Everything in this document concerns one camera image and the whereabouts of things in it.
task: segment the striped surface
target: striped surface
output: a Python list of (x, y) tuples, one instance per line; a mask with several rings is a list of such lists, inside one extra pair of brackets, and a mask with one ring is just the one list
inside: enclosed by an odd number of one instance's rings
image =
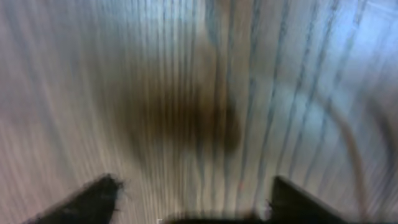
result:
[(280, 174), (398, 221), (398, 2), (0, 1), (0, 223), (104, 172), (116, 223), (261, 209)]

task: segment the wooden surface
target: wooden surface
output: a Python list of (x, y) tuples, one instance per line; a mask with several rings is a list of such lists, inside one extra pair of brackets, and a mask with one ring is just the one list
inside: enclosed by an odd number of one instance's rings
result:
[(397, 9), (1, 0), (0, 223), (105, 172), (126, 182), (115, 223), (262, 209), (276, 174), (397, 221)]

